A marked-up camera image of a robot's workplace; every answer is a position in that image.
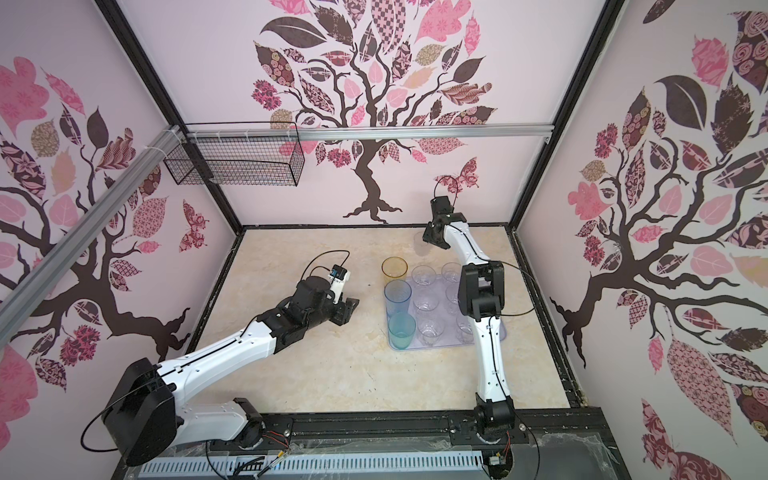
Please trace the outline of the frosted dimpled clear cup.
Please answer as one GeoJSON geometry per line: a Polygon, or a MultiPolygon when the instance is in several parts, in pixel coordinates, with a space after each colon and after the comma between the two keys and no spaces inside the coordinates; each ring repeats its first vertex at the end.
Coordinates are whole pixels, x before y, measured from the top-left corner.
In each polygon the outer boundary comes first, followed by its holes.
{"type": "Polygon", "coordinates": [[[413,250],[419,257],[426,257],[430,254],[433,246],[423,239],[423,233],[418,231],[413,238],[413,250]]]}

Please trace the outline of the clear faceted glass tumbler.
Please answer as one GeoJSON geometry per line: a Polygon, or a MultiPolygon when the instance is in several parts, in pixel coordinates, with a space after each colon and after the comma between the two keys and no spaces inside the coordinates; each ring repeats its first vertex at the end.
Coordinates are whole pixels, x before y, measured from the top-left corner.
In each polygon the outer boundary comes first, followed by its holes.
{"type": "Polygon", "coordinates": [[[442,266],[441,275],[445,282],[458,285],[460,283],[462,265],[456,262],[448,262],[442,266]]]}

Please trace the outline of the clear glass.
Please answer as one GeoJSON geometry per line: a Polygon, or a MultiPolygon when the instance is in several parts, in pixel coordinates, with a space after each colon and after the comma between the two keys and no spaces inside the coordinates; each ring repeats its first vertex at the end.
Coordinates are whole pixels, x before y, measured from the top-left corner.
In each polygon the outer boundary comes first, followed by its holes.
{"type": "Polygon", "coordinates": [[[434,317],[422,317],[417,320],[419,341],[426,347],[434,346],[443,336],[445,323],[434,317]]]}
{"type": "Polygon", "coordinates": [[[436,281],[436,271],[429,265],[418,265],[411,273],[411,279],[414,285],[419,289],[425,289],[432,286],[436,281]]]}
{"type": "Polygon", "coordinates": [[[417,289],[413,295],[412,303],[419,314],[433,313],[440,305],[438,295],[430,289],[417,289]]]}

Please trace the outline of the amber plastic cup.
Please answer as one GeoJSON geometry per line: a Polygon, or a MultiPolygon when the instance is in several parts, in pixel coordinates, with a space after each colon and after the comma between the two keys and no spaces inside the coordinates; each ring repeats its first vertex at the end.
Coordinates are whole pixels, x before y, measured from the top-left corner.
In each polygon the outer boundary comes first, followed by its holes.
{"type": "Polygon", "coordinates": [[[399,256],[390,256],[384,259],[381,264],[381,271],[387,282],[404,279],[408,270],[407,261],[399,256]]]}

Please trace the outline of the blue ribbed plastic cup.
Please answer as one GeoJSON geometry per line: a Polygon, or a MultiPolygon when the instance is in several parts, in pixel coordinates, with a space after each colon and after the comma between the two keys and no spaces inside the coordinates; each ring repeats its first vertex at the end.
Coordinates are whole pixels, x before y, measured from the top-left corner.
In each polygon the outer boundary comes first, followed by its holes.
{"type": "Polygon", "coordinates": [[[388,317],[407,313],[412,297],[412,287],[402,279],[388,282],[384,288],[385,310],[388,317]]]}

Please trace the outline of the teal dimpled plastic cup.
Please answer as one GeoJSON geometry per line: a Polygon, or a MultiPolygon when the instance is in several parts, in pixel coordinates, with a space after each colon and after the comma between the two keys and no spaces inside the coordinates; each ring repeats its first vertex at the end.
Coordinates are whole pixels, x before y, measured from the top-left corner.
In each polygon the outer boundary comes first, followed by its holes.
{"type": "Polygon", "coordinates": [[[407,312],[398,312],[387,320],[390,345],[397,350],[406,350],[412,343],[416,331],[416,321],[407,312]]]}

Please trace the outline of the clear cup back row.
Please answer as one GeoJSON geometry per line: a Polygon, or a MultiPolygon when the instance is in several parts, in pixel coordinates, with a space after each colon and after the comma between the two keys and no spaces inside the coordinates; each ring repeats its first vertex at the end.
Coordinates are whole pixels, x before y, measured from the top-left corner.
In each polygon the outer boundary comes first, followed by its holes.
{"type": "Polygon", "coordinates": [[[474,333],[472,321],[467,317],[458,315],[455,319],[456,337],[461,344],[472,344],[474,342],[474,333]]]}

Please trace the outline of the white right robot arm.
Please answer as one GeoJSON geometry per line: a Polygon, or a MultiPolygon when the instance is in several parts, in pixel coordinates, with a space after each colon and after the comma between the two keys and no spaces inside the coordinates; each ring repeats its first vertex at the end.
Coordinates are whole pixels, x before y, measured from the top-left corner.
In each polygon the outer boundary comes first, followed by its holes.
{"type": "Polygon", "coordinates": [[[443,250],[453,250],[461,266],[457,300],[468,321],[478,360],[474,416],[477,432],[501,432],[515,426],[516,412],[506,379],[501,349],[505,306],[504,264],[490,259],[473,238],[465,216],[446,196],[430,201],[432,219],[422,239],[443,250]]]}

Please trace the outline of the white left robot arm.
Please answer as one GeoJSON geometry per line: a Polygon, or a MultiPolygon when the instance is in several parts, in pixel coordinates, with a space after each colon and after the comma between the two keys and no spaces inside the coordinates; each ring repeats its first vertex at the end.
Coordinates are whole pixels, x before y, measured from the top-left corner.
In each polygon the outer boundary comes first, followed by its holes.
{"type": "Polygon", "coordinates": [[[330,321],[349,322],[358,300],[344,295],[350,274],[341,265],[327,277],[300,280],[292,296],[256,315],[241,330],[182,357],[129,365],[100,418],[122,460],[141,466],[170,447],[203,441],[231,442],[250,449],[265,429],[245,398],[217,405],[191,405],[210,385],[302,340],[308,330],[330,321]]]}

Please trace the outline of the aluminium rail back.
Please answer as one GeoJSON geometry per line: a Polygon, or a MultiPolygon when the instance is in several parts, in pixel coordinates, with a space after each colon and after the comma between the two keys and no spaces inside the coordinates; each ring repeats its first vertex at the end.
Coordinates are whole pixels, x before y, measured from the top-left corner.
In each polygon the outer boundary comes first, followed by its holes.
{"type": "Polygon", "coordinates": [[[492,138],[492,137],[545,137],[554,131],[551,124],[512,123],[483,125],[440,125],[440,126],[397,126],[397,127],[350,127],[350,128],[296,128],[272,129],[269,124],[264,128],[225,129],[221,125],[210,124],[208,128],[192,129],[186,137],[189,140],[225,138],[259,139],[276,138],[296,141],[343,141],[343,140],[380,140],[380,139],[426,139],[426,138],[492,138]]]}

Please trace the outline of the aluminium rail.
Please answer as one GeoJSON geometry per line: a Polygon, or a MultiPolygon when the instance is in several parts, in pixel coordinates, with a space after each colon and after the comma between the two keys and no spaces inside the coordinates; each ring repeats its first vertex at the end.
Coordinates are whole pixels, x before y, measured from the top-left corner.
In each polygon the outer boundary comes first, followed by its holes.
{"type": "Polygon", "coordinates": [[[138,158],[119,176],[80,218],[38,267],[20,282],[1,305],[1,344],[6,345],[37,306],[76,263],[79,256],[106,227],[109,220],[138,189],[152,170],[182,143],[179,127],[168,125],[141,151],[138,158]]]}
{"type": "Polygon", "coordinates": [[[483,125],[440,125],[440,126],[397,126],[397,127],[350,127],[350,128],[296,128],[272,129],[269,124],[264,128],[225,129],[221,125],[210,124],[208,128],[192,129],[186,137],[189,140],[225,138],[259,139],[276,138],[296,141],[343,141],[343,140],[380,140],[380,139],[426,139],[426,138],[492,138],[492,137],[545,137],[554,131],[551,124],[512,123],[483,125]]]}

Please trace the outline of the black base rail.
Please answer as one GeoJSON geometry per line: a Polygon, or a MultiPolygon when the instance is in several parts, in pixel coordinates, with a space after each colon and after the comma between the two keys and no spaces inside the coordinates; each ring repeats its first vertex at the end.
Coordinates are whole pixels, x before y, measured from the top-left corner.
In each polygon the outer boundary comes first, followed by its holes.
{"type": "Polygon", "coordinates": [[[546,434],[597,434],[610,438],[610,428],[599,408],[519,409],[510,425],[482,427],[472,410],[262,413],[248,420],[242,433],[210,437],[216,447],[266,449],[307,446],[311,441],[426,439],[446,440],[452,446],[501,448],[526,444],[546,434]]]}

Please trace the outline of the black corner frame post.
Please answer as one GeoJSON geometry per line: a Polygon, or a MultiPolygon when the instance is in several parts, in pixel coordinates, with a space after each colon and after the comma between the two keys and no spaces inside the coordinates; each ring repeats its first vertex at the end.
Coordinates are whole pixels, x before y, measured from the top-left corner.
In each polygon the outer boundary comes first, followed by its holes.
{"type": "Polygon", "coordinates": [[[587,88],[587,83],[608,44],[614,28],[620,20],[624,7],[624,0],[608,0],[604,2],[574,74],[566,88],[563,99],[556,110],[552,133],[541,147],[526,179],[517,205],[507,223],[506,229],[508,232],[513,232],[520,227],[534,194],[554,156],[556,147],[564,136],[578,102],[587,88]]]}

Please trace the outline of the aluminium rail left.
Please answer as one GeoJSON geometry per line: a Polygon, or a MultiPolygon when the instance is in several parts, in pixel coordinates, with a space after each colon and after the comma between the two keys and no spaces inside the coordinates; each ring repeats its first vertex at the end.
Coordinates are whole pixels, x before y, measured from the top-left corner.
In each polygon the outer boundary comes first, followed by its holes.
{"type": "Polygon", "coordinates": [[[79,256],[106,227],[109,220],[138,189],[152,170],[182,143],[179,127],[168,125],[141,151],[138,158],[119,176],[80,218],[38,267],[20,282],[1,305],[1,344],[6,345],[37,306],[76,263],[79,256]]]}

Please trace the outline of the black left corner post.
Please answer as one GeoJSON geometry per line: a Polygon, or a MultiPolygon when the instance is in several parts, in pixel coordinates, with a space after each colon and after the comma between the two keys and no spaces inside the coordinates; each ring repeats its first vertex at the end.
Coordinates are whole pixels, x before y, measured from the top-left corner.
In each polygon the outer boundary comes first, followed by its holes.
{"type": "MultiPolygon", "coordinates": [[[[118,2],[113,0],[95,0],[94,3],[112,33],[115,35],[124,53],[127,55],[134,70],[139,75],[164,120],[172,127],[178,127],[180,132],[186,136],[189,133],[189,130],[187,129],[185,120],[182,118],[176,105],[171,99],[170,94],[152,65],[151,60],[130,26],[129,21],[124,15],[118,2]]],[[[222,188],[213,182],[213,173],[203,161],[203,155],[199,148],[195,144],[189,142],[183,143],[182,146],[192,161],[194,170],[198,172],[203,185],[207,188],[214,203],[226,220],[226,223],[236,236],[242,234],[245,228],[235,214],[234,209],[222,188]]]]}

